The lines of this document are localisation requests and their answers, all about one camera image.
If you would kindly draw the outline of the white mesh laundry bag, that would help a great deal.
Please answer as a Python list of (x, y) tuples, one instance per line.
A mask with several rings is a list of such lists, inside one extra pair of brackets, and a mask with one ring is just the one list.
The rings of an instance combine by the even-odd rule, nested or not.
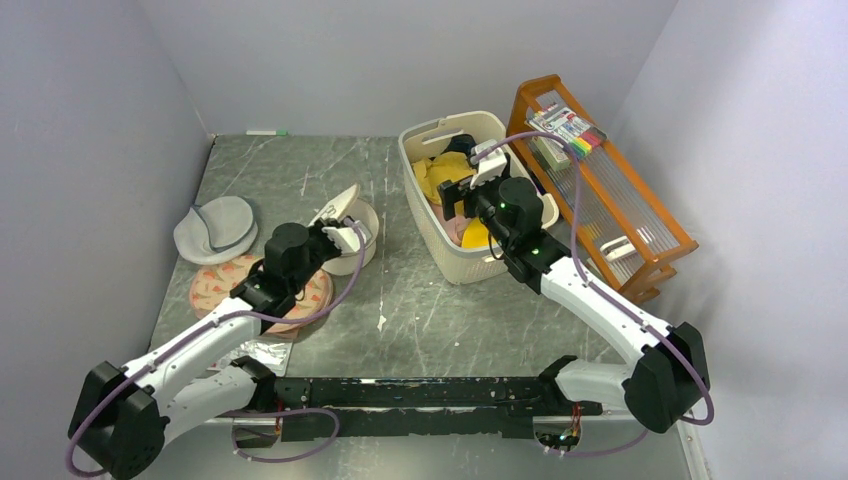
[(330, 199), (312, 218), (310, 226), (320, 224), (341, 255), (322, 266), (334, 276), (352, 275), (358, 267), (366, 266), (373, 258), (380, 231), (380, 221), (374, 207), (360, 198), (358, 183)]

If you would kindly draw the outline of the mustard yellow bra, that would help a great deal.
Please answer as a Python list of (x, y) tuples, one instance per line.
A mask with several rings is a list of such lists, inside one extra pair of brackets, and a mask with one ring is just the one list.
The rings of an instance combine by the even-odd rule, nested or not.
[(424, 158), (412, 163), (411, 167), (421, 192), (434, 205), (442, 204), (439, 185), (445, 181), (457, 182), (475, 174), (468, 163), (468, 157), (461, 152), (446, 152), (432, 159)]

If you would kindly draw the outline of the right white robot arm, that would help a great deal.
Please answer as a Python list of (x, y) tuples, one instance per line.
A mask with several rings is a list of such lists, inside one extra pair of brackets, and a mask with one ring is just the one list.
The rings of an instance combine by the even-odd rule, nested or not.
[(461, 205), (478, 218), (518, 282), (577, 315), (621, 357), (619, 364), (573, 360), (539, 391), (550, 413), (576, 402), (625, 409), (643, 427), (664, 433), (678, 421), (707, 425), (715, 415), (703, 337), (688, 323), (672, 326), (596, 278), (576, 253), (542, 227), (543, 202), (531, 180), (470, 179), (438, 186), (444, 216)]

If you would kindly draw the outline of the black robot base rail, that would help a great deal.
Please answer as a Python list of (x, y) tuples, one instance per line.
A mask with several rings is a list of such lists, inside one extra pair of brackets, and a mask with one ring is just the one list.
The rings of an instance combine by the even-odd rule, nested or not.
[(282, 377), (244, 411), (294, 413), (284, 442), (341, 437), (494, 434), (531, 439), (543, 417), (598, 416), (597, 402), (568, 400), (545, 376), (411, 379)]

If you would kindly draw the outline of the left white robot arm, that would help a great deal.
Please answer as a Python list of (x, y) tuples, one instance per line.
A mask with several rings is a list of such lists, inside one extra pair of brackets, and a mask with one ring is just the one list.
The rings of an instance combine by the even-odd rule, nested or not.
[(351, 219), (284, 223), (262, 260), (211, 313), (140, 358), (95, 366), (70, 421), (67, 470), (78, 478), (132, 479), (167, 444), (212, 418), (285, 416), (277, 377), (261, 362), (243, 356), (210, 377), (203, 373), (271, 326), (290, 323), (287, 315), (314, 274), (364, 242)]

